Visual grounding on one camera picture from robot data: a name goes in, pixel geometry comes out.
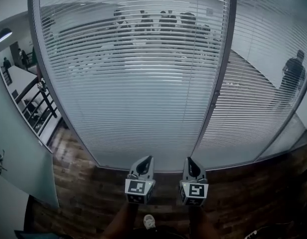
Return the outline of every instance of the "white shoe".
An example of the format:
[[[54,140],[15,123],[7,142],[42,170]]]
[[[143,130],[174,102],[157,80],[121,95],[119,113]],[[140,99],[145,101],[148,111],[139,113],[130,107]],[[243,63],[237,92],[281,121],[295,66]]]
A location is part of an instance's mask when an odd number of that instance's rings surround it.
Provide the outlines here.
[[[155,228],[154,217],[151,214],[144,216],[144,225],[147,230]]]

